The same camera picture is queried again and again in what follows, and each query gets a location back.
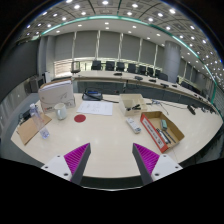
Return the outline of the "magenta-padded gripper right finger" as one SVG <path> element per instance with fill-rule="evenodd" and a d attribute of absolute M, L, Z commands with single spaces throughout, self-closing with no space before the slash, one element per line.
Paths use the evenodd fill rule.
<path fill-rule="evenodd" d="M 182 167 L 167 154 L 158 155 L 137 143 L 133 144 L 132 153 L 136 160 L 144 185 L 164 178 L 182 169 Z"/>

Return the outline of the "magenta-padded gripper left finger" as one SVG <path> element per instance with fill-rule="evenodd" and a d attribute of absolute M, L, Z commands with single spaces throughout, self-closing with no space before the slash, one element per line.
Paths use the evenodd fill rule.
<path fill-rule="evenodd" d="M 91 154 L 90 144 L 84 144 L 65 155 L 57 155 L 42 166 L 42 169 L 79 185 Z"/>

